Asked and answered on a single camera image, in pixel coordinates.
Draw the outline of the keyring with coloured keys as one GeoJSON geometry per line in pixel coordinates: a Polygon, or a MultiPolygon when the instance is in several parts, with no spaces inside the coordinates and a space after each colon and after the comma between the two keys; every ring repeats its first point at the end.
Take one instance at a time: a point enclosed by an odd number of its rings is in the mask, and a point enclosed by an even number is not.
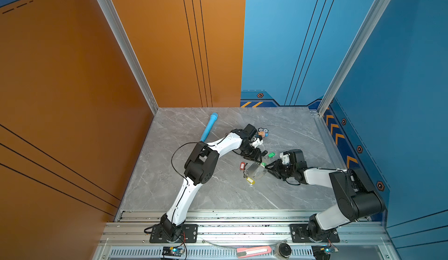
{"type": "Polygon", "coordinates": [[[240,164],[240,171],[243,174],[243,178],[250,184],[254,185],[257,180],[264,177],[267,173],[267,169],[265,168],[265,163],[257,163],[249,165],[248,163],[240,164]]]}

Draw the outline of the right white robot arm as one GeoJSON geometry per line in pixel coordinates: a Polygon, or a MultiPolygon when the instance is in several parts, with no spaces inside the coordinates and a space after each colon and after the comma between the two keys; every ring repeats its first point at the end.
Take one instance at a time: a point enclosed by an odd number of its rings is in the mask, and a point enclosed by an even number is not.
{"type": "Polygon", "coordinates": [[[311,215],[302,232],[310,241],[327,240],[336,228],[386,210],[383,198],[361,169],[322,169],[307,167],[304,163],[286,165],[280,159],[266,165],[265,169],[284,182],[294,178],[293,186],[318,185],[333,190],[336,204],[311,215]]]}

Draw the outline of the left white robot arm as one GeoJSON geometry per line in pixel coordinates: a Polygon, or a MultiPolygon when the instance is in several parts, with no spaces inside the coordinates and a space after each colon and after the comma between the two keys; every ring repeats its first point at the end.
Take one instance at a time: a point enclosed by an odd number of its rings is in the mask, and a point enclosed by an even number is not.
{"type": "Polygon", "coordinates": [[[182,226],[187,212],[202,185],[213,176],[218,160],[229,152],[239,151],[242,158],[261,163],[262,152],[259,146],[263,138],[252,125],[244,129],[234,129],[215,142],[199,141],[193,148],[184,165],[183,184],[170,209],[161,217],[162,232],[169,241],[182,236],[182,226]]]}

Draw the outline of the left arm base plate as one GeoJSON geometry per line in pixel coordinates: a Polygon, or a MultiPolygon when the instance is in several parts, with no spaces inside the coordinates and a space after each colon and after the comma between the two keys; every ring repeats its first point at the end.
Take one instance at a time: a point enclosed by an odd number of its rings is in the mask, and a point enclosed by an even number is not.
{"type": "Polygon", "coordinates": [[[197,224],[182,224],[174,229],[165,230],[161,224],[155,225],[150,234],[150,243],[196,243],[198,237],[197,224]]]}

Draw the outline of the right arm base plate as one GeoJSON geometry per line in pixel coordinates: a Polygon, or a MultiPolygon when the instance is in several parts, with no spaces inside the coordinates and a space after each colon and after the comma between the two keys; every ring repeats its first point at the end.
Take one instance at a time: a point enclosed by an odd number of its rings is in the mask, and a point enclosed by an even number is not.
{"type": "Polygon", "coordinates": [[[305,223],[289,225],[290,235],[294,243],[339,243],[340,237],[336,229],[322,230],[305,223]]]}

